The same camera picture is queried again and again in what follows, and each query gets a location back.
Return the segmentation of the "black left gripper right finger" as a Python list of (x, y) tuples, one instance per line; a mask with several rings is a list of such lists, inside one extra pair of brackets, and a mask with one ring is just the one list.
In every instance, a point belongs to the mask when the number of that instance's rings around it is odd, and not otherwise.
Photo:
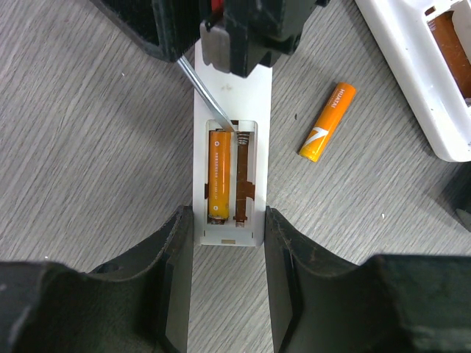
[(470, 259), (376, 254), (355, 265), (268, 208), (276, 352), (468, 352)]

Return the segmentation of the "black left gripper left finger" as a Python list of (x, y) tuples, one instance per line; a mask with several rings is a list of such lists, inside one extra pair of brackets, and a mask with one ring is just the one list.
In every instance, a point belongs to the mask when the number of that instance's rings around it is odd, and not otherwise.
[(89, 273), (55, 262), (1, 264), (3, 352), (185, 352), (194, 217), (179, 207), (154, 234)]

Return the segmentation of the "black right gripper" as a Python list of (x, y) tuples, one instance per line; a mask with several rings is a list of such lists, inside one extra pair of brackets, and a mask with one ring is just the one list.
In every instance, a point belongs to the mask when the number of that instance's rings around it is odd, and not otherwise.
[(95, 1), (150, 56), (174, 63), (195, 43), (203, 61), (246, 78), (292, 55), (312, 12), (327, 1)]

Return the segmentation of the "long white remote control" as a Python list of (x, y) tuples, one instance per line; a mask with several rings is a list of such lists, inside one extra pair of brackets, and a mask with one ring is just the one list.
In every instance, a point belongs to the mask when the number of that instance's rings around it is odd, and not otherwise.
[(203, 61), (196, 43), (194, 68), (237, 132), (230, 143), (230, 216), (208, 218), (209, 131), (220, 126), (198, 94), (194, 96), (194, 241), (211, 246), (260, 246), (264, 239), (272, 99), (272, 70), (257, 65), (247, 78), (225, 74)]

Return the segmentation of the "orange handle screwdriver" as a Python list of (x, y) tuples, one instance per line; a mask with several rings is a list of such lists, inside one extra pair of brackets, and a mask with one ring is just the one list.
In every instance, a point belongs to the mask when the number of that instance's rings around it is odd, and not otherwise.
[(233, 122), (230, 120), (228, 114), (222, 109), (219, 103), (214, 99), (204, 82), (201, 80), (194, 67), (185, 56), (177, 60), (177, 64), (183, 70), (184, 74), (188, 77), (195, 91), (198, 93), (201, 100), (205, 103), (207, 109), (213, 116), (213, 120), (220, 126), (221, 130), (229, 133), (237, 132)]

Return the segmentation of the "orange AAA battery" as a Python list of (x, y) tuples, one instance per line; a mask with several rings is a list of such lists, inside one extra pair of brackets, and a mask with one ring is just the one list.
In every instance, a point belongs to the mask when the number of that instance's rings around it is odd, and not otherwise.
[(356, 89), (346, 82), (335, 87), (307, 139), (299, 150), (301, 157), (317, 162), (356, 95)]

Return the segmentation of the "white remote with black batteries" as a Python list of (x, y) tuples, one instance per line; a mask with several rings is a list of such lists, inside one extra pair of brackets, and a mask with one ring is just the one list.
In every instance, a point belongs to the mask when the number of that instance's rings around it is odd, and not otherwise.
[(470, 2), (356, 4), (436, 156), (470, 161)]

